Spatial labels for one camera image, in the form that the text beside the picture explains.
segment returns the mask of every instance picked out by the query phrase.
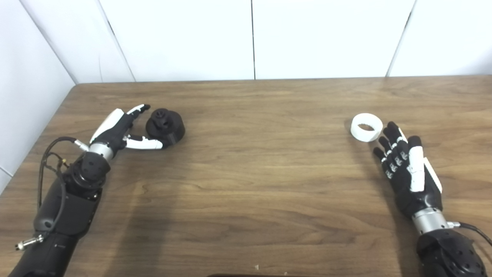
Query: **black cable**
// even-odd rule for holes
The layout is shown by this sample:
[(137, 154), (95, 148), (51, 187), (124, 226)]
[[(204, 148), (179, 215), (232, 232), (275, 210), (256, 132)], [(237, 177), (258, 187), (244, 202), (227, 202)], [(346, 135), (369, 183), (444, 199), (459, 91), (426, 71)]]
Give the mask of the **black cable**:
[(470, 229), (470, 230), (477, 232), (478, 234), (480, 234), (480, 236), (482, 236), (492, 246), (492, 240), (484, 232), (482, 232), (482, 230), (478, 229), (476, 226), (460, 222), (460, 228)]
[(55, 227), (58, 223), (58, 220), (60, 219), (60, 217), (62, 215), (63, 209), (65, 209), (66, 184), (65, 184), (65, 180), (63, 179), (63, 175), (62, 175), (62, 165), (63, 164), (64, 164), (63, 159), (58, 160), (56, 174), (57, 174), (58, 180), (60, 181), (60, 186), (61, 186), (61, 202), (60, 202), (60, 208), (58, 209), (57, 216), (55, 217), (55, 220), (53, 220), (53, 224), (51, 225), (50, 229), (47, 231), (48, 234), (55, 229)]
[(41, 157), (41, 164), (39, 165), (39, 176), (37, 179), (37, 208), (38, 209), (41, 207), (42, 204), (44, 167), (46, 165), (46, 160), (48, 159), (49, 154), (51, 152), (51, 148), (53, 148), (53, 146), (55, 146), (55, 144), (57, 144), (60, 141), (69, 141), (71, 143), (74, 143), (76, 140), (77, 140), (76, 138), (72, 138), (72, 137), (59, 137), (56, 140), (52, 141), (44, 151), (44, 154)]

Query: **black forearm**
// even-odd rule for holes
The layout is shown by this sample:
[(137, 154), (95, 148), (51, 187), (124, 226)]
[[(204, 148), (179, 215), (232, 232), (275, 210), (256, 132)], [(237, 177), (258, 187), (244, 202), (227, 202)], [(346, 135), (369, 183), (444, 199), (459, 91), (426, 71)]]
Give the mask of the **black forearm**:
[(78, 238), (51, 234), (45, 241), (28, 247), (9, 277), (62, 277)]
[[(85, 160), (98, 171), (98, 180), (90, 180), (94, 174), (84, 170)], [(86, 153), (53, 182), (33, 223), (34, 237), (41, 235), (42, 241), (25, 247), (19, 244), (25, 252), (9, 277), (64, 275), (78, 240), (91, 226), (108, 171), (103, 157)]]

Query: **prosthetic hand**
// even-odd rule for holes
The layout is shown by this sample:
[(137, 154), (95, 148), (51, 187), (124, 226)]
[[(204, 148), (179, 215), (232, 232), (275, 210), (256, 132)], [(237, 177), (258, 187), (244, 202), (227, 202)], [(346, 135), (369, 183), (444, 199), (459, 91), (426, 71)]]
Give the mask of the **prosthetic hand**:
[(448, 222), (442, 214), (442, 186), (419, 137), (405, 138), (400, 128), (388, 123), (379, 138), (384, 150), (374, 154), (395, 193), (395, 202), (404, 216), (411, 218), (420, 236), (417, 254), (427, 277), (486, 277), (482, 260), (472, 241), (454, 230), (458, 222)]
[[(179, 142), (185, 128), (181, 117), (173, 111), (158, 109), (152, 113), (147, 130), (153, 137), (127, 135), (133, 121), (150, 106), (138, 105), (129, 112), (114, 110), (99, 126), (89, 146), (70, 137), (56, 139), (46, 149), (40, 166), (39, 188), (43, 169), (50, 155), (59, 158), (57, 179), (43, 203), (38, 191), (38, 213), (34, 219), (34, 237), (16, 245), (24, 254), (9, 277), (62, 277), (75, 246), (83, 237), (97, 210), (109, 162), (124, 148), (163, 149)], [(59, 141), (70, 141), (84, 153), (65, 172), (65, 161), (51, 148)]]

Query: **wooden table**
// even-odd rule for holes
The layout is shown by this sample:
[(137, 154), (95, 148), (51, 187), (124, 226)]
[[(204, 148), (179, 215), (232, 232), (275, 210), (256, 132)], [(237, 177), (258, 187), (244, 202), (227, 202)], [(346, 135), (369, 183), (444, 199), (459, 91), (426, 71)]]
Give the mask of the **wooden table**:
[[(78, 85), (0, 197), (0, 276), (32, 234), (49, 142), (88, 141), (113, 109), (140, 103), (180, 113), (185, 138), (118, 153), (66, 276), (419, 276), (414, 226), (396, 210), (375, 143), (355, 140), (350, 121), (369, 112), (420, 135), (446, 218), (492, 235), (491, 100), (492, 76)], [(492, 273), (492, 249), (463, 233)]]

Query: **black finger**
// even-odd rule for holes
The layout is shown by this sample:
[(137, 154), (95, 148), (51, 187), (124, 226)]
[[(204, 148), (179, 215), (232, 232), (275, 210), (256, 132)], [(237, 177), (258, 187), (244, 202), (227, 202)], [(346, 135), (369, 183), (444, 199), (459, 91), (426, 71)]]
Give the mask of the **black finger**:
[(388, 179), (393, 178), (393, 171), (391, 171), (391, 170), (389, 169), (389, 167), (388, 167), (388, 162), (387, 162), (387, 161), (385, 161), (385, 162), (381, 163), (381, 166), (383, 167), (383, 172), (384, 172), (384, 174), (386, 175), (386, 177), (387, 177)]
[(395, 137), (396, 143), (398, 143), (400, 140), (406, 141), (405, 135), (403, 134), (403, 132), (401, 131), (401, 129), (398, 127), (398, 125), (395, 122), (390, 121), (388, 123), (388, 129), (390, 130), (392, 135)]
[(381, 150), (381, 148), (374, 147), (372, 152), (374, 153), (374, 155), (376, 155), (376, 157), (378, 157), (378, 159), (381, 161), (381, 163), (386, 161), (386, 155), (384, 154), (383, 150)]
[(379, 137), (378, 142), (384, 147), (384, 152), (388, 154), (391, 150), (390, 142), (385, 137)]
[(395, 172), (398, 169), (398, 166), (396, 165), (391, 155), (392, 151), (391, 151), (390, 142), (385, 137), (380, 137), (379, 143), (384, 147), (384, 150), (386, 151), (386, 158), (388, 159), (388, 167), (391, 169), (391, 171)]
[(388, 127), (383, 129), (383, 134), (388, 138), (390, 142), (391, 149), (395, 148), (397, 145), (397, 136)]
[(404, 161), (408, 160), (408, 144), (404, 140), (400, 140), (397, 143), (396, 149), (393, 149), (393, 151), (398, 152), (398, 155), (400, 158), (402, 158)]
[(403, 159), (398, 154), (397, 148), (393, 148), (391, 152), (391, 159), (398, 167), (400, 167), (403, 164)]

